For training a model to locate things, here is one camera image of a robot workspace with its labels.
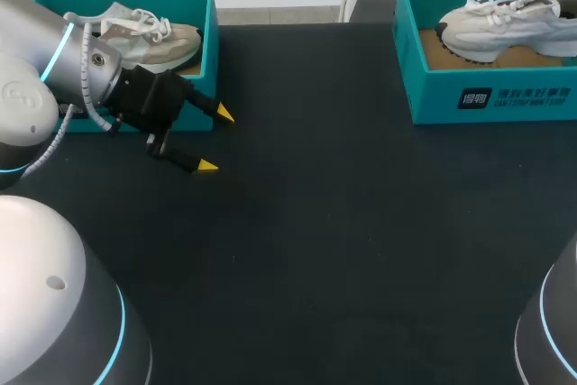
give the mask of logo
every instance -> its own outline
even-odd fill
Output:
[[[485,108],[489,103],[490,87],[469,87],[463,89],[457,108]]]

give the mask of shoe sole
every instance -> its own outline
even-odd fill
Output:
[[[497,55],[495,56],[495,59],[491,60],[491,61],[478,61],[478,60],[471,60],[466,58],[465,56],[463,56],[462,54],[458,54],[456,51],[459,51],[457,49],[452,49],[451,47],[447,46],[447,44],[444,43],[443,38],[441,38],[441,35],[439,33],[436,34],[436,37],[438,38],[438,40],[441,42],[441,44],[443,44],[443,48],[447,51],[449,51],[451,54],[453,54],[454,56],[456,56],[459,59],[463,59],[465,62],[469,62],[469,63],[474,63],[475,65],[490,65],[491,63],[493,63],[497,57],[500,55],[500,53],[502,51],[497,52]]]
[[[192,63],[197,63],[199,61],[199,58],[202,59],[202,45],[196,51],[193,51],[192,53],[189,53],[180,59],[172,60],[170,62],[146,64],[146,63],[123,61],[122,66],[125,69],[134,69],[137,66],[141,66],[144,69],[153,72],[154,74],[160,74],[161,72],[164,72],[167,69],[176,69],[178,67],[184,67],[185,64],[189,65]]]
[[[438,40],[443,44],[443,48],[449,51],[451,54],[456,56],[457,58],[461,58],[469,63],[474,63],[476,65],[490,65],[497,57],[505,50],[509,49],[507,47],[503,50],[496,50],[496,51],[475,51],[476,55],[479,55],[479,58],[482,60],[472,60],[467,58],[467,55],[470,55],[470,51],[459,50],[454,47],[448,46],[444,41],[441,35],[437,34]],[[544,42],[537,42],[533,45],[527,46],[530,49],[534,50],[535,53],[540,54],[542,56],[551,56],[555,58],[575,58],[577,57],[577,41],[544,41]]]

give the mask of cardboard insert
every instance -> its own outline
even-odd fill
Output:
[[[192,67],[187,67],[177,71],[177,74],[180,76],[199,76],[200,75],[200,64],[202,62],[198,62],[197,64],[193,65]]]
[[[497,59],[486,65],[480,65],[455,56],[443,47],[435,30],[419,31],[419,37],[425,52],[429,69],[491,69],[491,68],[546,68],[562,67],[562,58],[553,58],[537,54],[529,47],[512,47],[503,51]]]

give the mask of shoe box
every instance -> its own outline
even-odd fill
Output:
[[[577,119],[574,59],[512,47],[474,64],[444,48],[435,27],[466,1],[397,1],[393,38],[414,124]]]
[[[194,66],[179,71],[183,77],[192,81],[195,88],[204,94],[215,97],[218,73],[218,20],[215,0],[35,0],[58,15],[71,11],[78,15],[100,15],[112,2],[119,2],[131,9],[141,8],[151,11],[159,18],[165,17],[171,23],[190,24],[204,34],[202,60]],[[78,61],[78,88],[80,87],[80,64]],[[65,106],[60,107],[61,117],[66,113]],[[213,120],[196,107],[186,104],[179,119],[173,124],[173,131],[209,131]],[[75,115],[69,126],[70,132],[94,133],[101,131],[84,113]],[[123,125],[121,131],[135,131]]]

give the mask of teal shoe box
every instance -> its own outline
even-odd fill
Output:
[[[171,23],[191,24],[204,33],[203,56],[200,73],[183,76],[192,81],[195,88],[204,94],[216,96],[218,73],[218,21],[215,0],[35,0],[58,15],[71,11],[79,15],[99,15],[111,5],[119,2],[131,9],[141,8],[151,11],[159,18],[166,17]],[[78,54],[78,86],[80,66]],[[173,131],[208,131],[213,128],[213,120],[196,107],[185,104],[179,119],[173,124]],[[93,133],[101,131],[91,119],[74,119],[70,132]],[[135,131],[123,125],[121,131]]]
[[[415,124],[577,119],[577,66],[435,69],[419,31],[466,0],[398,0],[393,38]]]

